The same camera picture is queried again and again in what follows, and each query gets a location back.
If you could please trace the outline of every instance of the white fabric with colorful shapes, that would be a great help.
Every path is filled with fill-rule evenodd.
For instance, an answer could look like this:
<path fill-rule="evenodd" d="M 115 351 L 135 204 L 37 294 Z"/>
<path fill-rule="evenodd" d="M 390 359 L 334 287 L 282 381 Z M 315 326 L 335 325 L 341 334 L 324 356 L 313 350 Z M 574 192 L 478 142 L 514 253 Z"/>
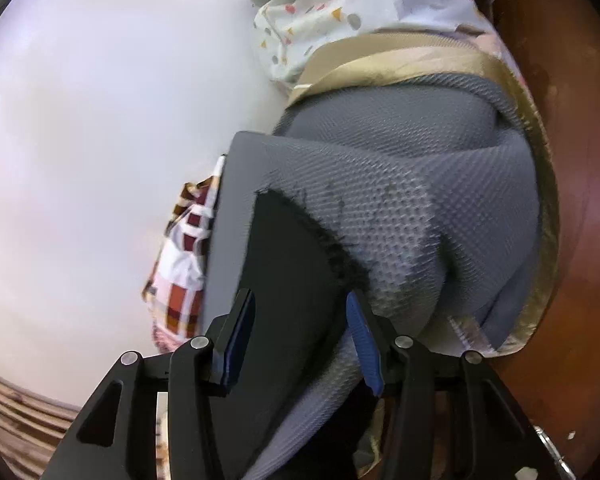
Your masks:
<path fill-rule="evenodd" d="M 520 76 L 493 25 L 473 0 L 270 0 L 253 24 L 267 75 L 291 89 L 318 47 L 379 30 L 427 31 L 471 41 Z"/>

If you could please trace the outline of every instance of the gray mesh fabric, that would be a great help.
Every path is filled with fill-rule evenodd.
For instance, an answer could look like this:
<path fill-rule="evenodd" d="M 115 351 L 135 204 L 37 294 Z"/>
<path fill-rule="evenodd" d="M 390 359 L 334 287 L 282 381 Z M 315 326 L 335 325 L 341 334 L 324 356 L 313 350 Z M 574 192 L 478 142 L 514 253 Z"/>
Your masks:
<path fill-rule="evenodd" d="M 255 193 L 277 189 L 341 237 L 369 270 L 374 311 L 399 330 L 471 314 L 495 348 L 504 341 L 536 264 L 539 202 L 530 150 L 496 85 L 442 75 L 330 92 L 296 105 L 275 133 L 241 132 L 228 154 L 205 328 L 232 304 Z M 359 380 L 346 333 L 245 478 L 285 463 Z"/>

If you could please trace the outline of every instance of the black fabric patch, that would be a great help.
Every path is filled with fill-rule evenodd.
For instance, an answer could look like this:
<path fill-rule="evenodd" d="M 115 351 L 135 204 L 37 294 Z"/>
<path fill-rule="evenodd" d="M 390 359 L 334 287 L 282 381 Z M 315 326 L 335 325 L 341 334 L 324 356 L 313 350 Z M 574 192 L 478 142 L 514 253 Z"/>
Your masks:
<path fill-rule="evenodd" d="M 345 294 L 365 273 L 337 239 L 279 193 L 258 195 L 239 287 L 256 301 L 240 380 L 211 399 L 224 476 L 240 478 L 333 354 Z"/>

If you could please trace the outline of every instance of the plaid cloth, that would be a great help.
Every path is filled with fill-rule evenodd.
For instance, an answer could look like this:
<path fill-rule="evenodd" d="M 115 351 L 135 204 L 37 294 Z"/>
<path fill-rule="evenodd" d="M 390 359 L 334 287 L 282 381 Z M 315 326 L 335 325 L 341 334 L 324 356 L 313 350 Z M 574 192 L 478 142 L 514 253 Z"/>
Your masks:
<path fill-rule="evenodd" d="M 184 185 L 142 290 L 154 320 L 152 339 L 161 352 L 174 351 L 196 335 L 224 160 L 224 155 L 218 159 L 208 179 Z"/>

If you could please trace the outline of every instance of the gray cloth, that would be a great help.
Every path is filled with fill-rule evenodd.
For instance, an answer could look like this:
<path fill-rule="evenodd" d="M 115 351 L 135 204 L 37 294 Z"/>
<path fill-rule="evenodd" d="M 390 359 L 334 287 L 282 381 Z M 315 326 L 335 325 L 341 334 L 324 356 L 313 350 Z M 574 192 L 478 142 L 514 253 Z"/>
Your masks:
<path fill-rule="evenodd" d="M 539 200 L 522 127 L 494 83 L 437 75 L 344 89 L 295 105 L 275 136 L 238 133 L 222 177 L 205 329 L 232 304 L 264 189 L 281 190 L 342 239 L 368 269 L 373 310 L 400 332 L 419 336 L 432 319 L 471 315 L 497 348 L 512 330 L 538 258 Z M 439 332 L 425 339 L 464 349 L 436 341 Z M 346 333 L 245 478 L 283 465 L 360 377 Z"/>

